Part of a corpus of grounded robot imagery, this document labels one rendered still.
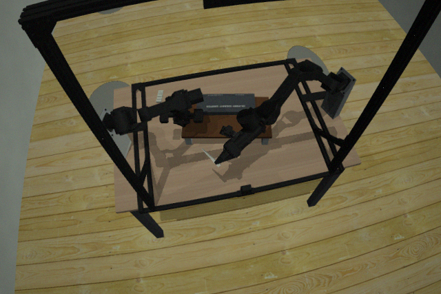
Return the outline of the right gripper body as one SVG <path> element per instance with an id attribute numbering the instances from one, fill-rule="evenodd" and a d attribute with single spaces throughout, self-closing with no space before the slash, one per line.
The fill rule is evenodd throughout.
<path id="1" fill-rule="evenodd" d="M 240 156 L 240 151 L 242 151 L 252 141 L 253 139 L 249 136 L 249 134 L 244 129 L 241 129 L 239 136 L 234 142 L 229 139 L 224 145 L 233 154 L 233 156 L 237 158 Z"/>

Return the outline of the brown wooden stand with grey legs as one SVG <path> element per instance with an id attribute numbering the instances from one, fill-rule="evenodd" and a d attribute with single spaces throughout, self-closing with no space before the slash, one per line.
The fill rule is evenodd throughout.
<path id="1" fill-rule="evenodd" d="M 263 101 L 269 97 L 255 97 L 256 107 L 259 107 Z M 219 134 L 223 126 L 232 126 L 232 130 L 239 132 L 242 126 L 236 120 L 237 115 L 203 115 L 202 123 L 194 123 L 194 119 L 190 119 L 190 124 L 182 127 L 181 138 L 185 139 L 186 145 L 192 145 L 193 138 L 228 138 Z M 257 138 L 262 138 L 262 145 L 268 145 L 269 139 L 272 138 L 271 125 L 266 125 L 266 132 L 261 133 Z"/>

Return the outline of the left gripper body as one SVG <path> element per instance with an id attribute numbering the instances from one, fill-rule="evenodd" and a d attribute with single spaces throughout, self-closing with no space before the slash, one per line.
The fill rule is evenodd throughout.
<path id="1" fill-rule="evenodd" d="M 179 122 L 179 120 L 190 120 L 194 117 L 194 123 L 202 123 L 203 122 L 203 109 L 194 109 L 194 113 L 191 114 L 190 111 L 184 111 L 184 112 L 167 112 L 165 114 L 160 115 L 160 122 L 161 123 L 168 123 L 169 118 L 173 118 L 174 122 Z"/>

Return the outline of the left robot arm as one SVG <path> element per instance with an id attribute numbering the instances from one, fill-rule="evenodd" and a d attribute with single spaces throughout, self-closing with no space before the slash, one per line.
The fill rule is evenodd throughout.
<path id="1" fill-rule="evenodd" d="M 136 131 L 142 123 L 151 121 L 154 117 L 160 116 L 167 112 L 180 113 L 186 110 L 188 111 L 192 108 L 193 104 L 197 104 L 203 101 L 203 94 L 200 88 L 188 92 L 187 90 L 182 89 L 175 91 L 171 96 L 165 98 L 165 102 L 150 107 L 147 106 L 136 109 L 132 107 L 122 106 L 113 109 L 110 114 L 105 114 L 102 122 L 108 131 L 112 132 L 112 130 L 114 129 L 116 134 L 120 134 L 121 136 Z M 134 123 L 136 123 L 135 115 L 133 115 L 134 112 L 132 112 L 133 110 L 138 111 L 139 118 L 141 120 L 141 122 L 135 129 L 132 129 L 131 127 Z"/>

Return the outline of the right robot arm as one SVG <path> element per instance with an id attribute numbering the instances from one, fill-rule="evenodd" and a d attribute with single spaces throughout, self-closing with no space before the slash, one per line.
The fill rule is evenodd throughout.
<path id="1" fill-rule="evenodd" d="M 321 84 L 321 88 L 325 88 L 325 90 L 332 94 L 336 94 L 343 89 L 345 90 L 351 82 L 351 79 L 343 72 L 338 75 L 330 72 L 328 76 L 322 72 L 323 70 L 319 65 L 307 59 L 297 63 L 296 67 L 290 69 L 287 78 L 269 100 L 264 101 L 259 107 L 254 109 L 250 107 L 249 109 L 239 111 L 236 120 L 254 140 L 261 133 L 266 132 L 266 125 L 273 125 L 277 121 L 282 105 L 299 82 L 319 80 L 321 83 L 324 83 Z M 228 125 L 223 126 L 219 134 L 231 138 L 234 142 L 239 136 L 240 131 L 237 133 L 232 130 L 232 126 Z"/>

